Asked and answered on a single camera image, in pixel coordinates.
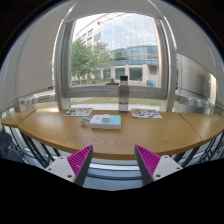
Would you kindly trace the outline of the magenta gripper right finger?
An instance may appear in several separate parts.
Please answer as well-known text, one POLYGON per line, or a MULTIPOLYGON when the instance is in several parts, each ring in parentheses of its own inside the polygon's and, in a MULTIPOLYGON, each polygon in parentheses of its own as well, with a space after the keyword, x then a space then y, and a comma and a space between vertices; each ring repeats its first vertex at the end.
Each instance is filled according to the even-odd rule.
POLYGON ((148 185, 182 169, 170 156, 159 156, 139 145, 135 146, 134 155, 140 168, 143 185, 148 185))

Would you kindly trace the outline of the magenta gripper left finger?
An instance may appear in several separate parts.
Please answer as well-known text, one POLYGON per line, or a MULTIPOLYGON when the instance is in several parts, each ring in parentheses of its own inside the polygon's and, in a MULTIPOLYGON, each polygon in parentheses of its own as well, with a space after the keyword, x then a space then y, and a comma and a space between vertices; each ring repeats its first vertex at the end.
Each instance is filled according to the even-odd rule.
POLYGON ((76 185, 82 186, 84 184, 92 156, 93 146, 89 145, 68 157, 60 156, 46 168, 46 171, 75 183, 76 185))

